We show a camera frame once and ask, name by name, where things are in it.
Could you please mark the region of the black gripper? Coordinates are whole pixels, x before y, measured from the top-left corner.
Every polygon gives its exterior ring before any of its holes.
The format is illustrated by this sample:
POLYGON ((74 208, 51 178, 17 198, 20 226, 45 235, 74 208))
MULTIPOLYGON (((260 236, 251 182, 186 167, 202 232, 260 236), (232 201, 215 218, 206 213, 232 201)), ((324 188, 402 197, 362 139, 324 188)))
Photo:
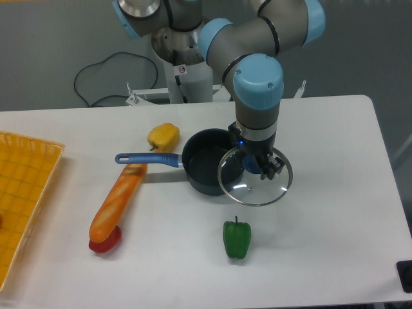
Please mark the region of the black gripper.
POLYGON ((261 180, 273 178, 284 167, 284 161, 272 151, 276 138, 277 122, 263 129, 247 128, 240 122, 233 122, 229 127, 232 145, 243 154, 259 157, 261 180))

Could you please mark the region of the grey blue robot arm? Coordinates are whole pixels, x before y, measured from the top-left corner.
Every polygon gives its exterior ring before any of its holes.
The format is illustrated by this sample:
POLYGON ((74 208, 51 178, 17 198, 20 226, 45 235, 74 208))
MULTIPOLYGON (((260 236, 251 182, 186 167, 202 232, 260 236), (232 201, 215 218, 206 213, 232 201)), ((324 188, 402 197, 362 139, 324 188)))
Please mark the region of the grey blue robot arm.
POLYGON ((200 60, 220 77, 236 104, 230 126, 240 150, 251 155, 262 178, 272 179, 283 71, 277 56, 318 39, 326 26, 318 1, 253 1, 256 17, 240 26, 224 18, 205 21, 201 1, 114 1, 128 35, 189 34, 200 60))

